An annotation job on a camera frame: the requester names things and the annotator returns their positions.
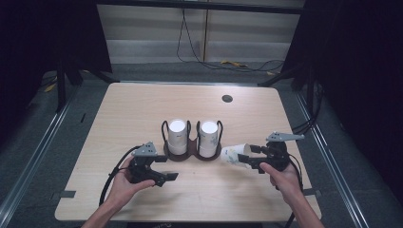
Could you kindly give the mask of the black metal stand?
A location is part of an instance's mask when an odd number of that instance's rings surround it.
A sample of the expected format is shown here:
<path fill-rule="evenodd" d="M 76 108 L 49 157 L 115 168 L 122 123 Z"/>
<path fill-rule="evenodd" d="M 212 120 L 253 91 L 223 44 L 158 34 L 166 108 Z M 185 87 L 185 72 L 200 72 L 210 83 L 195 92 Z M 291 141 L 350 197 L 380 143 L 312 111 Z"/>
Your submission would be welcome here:
<path fill-rule="evenodd" d="M 277 74 L 273 78 L 269 79 L 268 81 L 258 83 L 259 87 L 270 87 L 275 83 L 279 82 L 280 80 L 290 79 L 295 77 L 301 70 L 303 69 L 303 64 L 299 64 L 297 66 L 293 66 L 290 69 L 286 69 L 281 73 Z"/>
<path fill-rule="evenodd" d="M 69 56 L 61 58 L 57 63 L 57 94 L 58 105 L 57 112 L 60 112 L 67 103 L 66 97 L 66 79 L 73 86 L 80 86 L 83 82 L 83 77 L 80 74 L 79 67 Z"/>

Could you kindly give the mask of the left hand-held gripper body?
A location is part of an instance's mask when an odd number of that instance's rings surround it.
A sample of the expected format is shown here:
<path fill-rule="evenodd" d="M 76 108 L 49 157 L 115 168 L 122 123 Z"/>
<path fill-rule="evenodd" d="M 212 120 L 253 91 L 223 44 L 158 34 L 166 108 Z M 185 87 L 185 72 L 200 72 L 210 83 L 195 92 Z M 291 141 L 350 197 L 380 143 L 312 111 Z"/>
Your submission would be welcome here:
<path fill-rule="evenodd" d="M 136 148 L 131 155 L 133 158 L 127 167 L 127 179 L 130 183 L 139 183 L 146 180 L 158 181 L 159 174 L 151 169 L 151 163 L 158 157 L 158 152 L 152 142 L 147 142 Z"/>

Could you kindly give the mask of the black rod cup holder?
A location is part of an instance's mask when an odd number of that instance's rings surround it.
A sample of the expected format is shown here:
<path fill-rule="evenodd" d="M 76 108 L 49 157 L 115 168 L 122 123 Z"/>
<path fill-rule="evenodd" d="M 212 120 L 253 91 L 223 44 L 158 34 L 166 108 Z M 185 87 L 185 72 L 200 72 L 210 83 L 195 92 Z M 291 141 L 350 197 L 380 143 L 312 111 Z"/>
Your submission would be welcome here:
<path fill-rule="evenodd" d="M 164 154 L 171 160 L 174 162 L 182 162 L 187 160 L 188 158 L 190 158 L 191 156 L 196 157 L 197 159 L 204 161 L 204 162 L 211 162 L 213 160 L 215 160 L 216 158 L 218 158 L 220 156 L 221 153 L 221 135 L 222 135 L 222 131 L 223 131 L 223 126 L 221 121 L 216 121 L 215 123 L 218 124 L 218 128 L 219 128 L 219 133 L 218 133 L 218 145 L 217 145 L 217 149 L 216 149 L 216 154 L 211 157 L 211 158 L 204 158 L 200 155 L 199 153 L 199 142 L 200 142 L 200 126 L 203 122 L 197 122 L 196 124 L 196 138 L 194 140 L 190 139 L 190 131 L 191 131 L 191 122 L 186 121 L 186 125 L 187 125 L 187 148 L 186 148 L 186 152 L 182 155 L 174 155 L 169 151 L 168 148 L 168 124 L 170 122 L 169 121 L 164 121 L 162 123 L 162 136 L 163 136 L 163 152 Z"/>

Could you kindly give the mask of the person's right hand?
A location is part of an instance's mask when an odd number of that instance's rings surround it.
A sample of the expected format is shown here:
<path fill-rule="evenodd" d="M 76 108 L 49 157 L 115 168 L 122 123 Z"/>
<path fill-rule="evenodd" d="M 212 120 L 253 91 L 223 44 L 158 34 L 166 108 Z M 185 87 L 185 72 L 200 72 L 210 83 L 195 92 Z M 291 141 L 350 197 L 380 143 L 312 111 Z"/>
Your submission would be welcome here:
<path fill-rule="evenodd" d="M 278 188 L 287 204 L 292 205 L 297 197 L 302 196 L 297 171 L 292 164 L 289 164 L 283 171 L 278 171 L 265 162 L 262 162 L 259 167 L 270 176 L 270 182 Z"/>

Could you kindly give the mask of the single floral paper cup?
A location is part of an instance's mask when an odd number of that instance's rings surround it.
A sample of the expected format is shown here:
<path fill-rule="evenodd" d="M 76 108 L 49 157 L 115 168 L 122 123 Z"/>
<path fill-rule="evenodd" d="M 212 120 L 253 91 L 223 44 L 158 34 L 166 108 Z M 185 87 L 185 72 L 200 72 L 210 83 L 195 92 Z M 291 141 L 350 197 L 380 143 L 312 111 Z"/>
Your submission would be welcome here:
<path fill-rule="evenodd" d="M 248 143 L 226 146 L 221 150 L 221 160 L 231 165 L 250 169 L 248 163 L 240 162 L 239 155 L 249 155 L 251 153 Z"/>

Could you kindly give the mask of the person's left hand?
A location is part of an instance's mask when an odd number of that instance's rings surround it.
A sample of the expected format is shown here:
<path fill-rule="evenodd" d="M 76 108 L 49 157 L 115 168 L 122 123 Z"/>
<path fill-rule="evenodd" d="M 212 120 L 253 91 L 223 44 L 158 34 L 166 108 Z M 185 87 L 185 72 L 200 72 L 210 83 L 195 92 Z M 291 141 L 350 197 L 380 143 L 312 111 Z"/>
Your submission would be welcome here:
<path fill-rule="evenodd" d="M 115 175 L 105 204 L 114 207 L 123 207 L 131 201 L 136 193 L 155 185 L 154 180 L 143 180 L 139 183 L 131 183 L 127 180 L 126 169 L 130 165 L 131 160 L 132 157 L 127 158 Z"/>

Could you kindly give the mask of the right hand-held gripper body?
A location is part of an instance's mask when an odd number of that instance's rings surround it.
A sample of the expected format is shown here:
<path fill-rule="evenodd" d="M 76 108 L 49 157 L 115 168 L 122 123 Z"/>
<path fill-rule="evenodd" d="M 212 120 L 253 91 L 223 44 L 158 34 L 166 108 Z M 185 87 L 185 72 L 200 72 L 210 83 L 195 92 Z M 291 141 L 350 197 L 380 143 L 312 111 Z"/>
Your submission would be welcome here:
<path fill-rule="evenodd" d="M 262 152 L 267 156 L 268 163 L 278 171 L 283 171 L 291 162 L 286 142 L 303 140 L 304 135 L 274 131 L 266 138 Z"/>

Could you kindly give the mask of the black curtain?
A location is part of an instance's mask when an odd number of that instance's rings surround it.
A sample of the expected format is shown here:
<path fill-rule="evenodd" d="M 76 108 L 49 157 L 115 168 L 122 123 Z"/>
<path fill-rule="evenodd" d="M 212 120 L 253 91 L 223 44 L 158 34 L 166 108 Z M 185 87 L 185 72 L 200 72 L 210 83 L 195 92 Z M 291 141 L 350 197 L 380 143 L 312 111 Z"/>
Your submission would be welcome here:
<path fill-rule="evenodd" d="M 314 77 L 403 204 L 403 0 L 305 0 L 285 67 Z"/>
<path fill-rule="evenodd" d="M 58 66 L 75 85 L 112 70 L 96 0 L 0 0 L 0 141 Z"/>

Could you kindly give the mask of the stack of floral white cups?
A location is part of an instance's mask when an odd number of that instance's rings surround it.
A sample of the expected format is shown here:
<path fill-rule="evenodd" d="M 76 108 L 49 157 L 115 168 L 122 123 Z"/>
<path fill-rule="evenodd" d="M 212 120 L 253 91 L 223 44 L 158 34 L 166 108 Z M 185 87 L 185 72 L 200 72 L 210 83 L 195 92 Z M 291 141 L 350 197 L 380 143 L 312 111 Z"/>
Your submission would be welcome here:
<path fill-rule="evenodd" d="M 218 145 L 218 124 L 205 121 L 200 126 L 199 153 L 204 158 L 211 158 L 216 154 Z"/>

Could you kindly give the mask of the stack of plain white cups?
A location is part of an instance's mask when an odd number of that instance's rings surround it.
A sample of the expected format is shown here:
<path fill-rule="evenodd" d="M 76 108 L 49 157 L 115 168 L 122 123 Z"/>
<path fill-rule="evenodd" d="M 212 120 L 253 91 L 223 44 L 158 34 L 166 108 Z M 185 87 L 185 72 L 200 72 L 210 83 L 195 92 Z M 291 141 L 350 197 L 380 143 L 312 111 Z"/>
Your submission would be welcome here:
<path fill-rule="evenodd" d="M 187 148 L 187 125 L 181 119 L 168 124 L 168 148 L 174 155 L 182 155 Z"/>

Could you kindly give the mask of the metal floor rail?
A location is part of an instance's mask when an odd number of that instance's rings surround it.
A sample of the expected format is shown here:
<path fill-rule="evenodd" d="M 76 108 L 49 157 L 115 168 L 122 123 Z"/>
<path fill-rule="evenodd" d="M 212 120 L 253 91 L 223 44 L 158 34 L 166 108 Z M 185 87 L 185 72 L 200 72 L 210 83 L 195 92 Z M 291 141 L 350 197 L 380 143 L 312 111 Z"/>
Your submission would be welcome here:
<path fill-rule="evenodd" d="M 67 112 L 70 108 L 72 100 L 76 97 L 78 86 L 71 90 L 71 95 L 66 103 L 54 114 L 44 136 L 36 146 L 33 154 L 30 156 L 27 165 L 19 176 L 17 182 L 12 186 L 5 200 L 0 205 L 0 228 L 7 227 L 20 201 L 27 192 L 30 182 L 32 181 L 42 159 L 45 157 L 50 144 L 52 143 L 58 129 L 60 128 Z"/>
<path fill-rule="evenodd" d="M 359 203 L 357 202 L 350 186 L 345 180 L 335 158 L 323 136 L 320 127 L 317 123 L 312 123 L 310 127 L 310 132 L 313 135 L 321 156 L 328 167 L 330 174 L 335 182 L 338 193 L 340 194 L 346 209 L 348 210 L 350 217 L 355 224 L 355 228 L 370 228 L 369 224 L 364 217 Z"/>

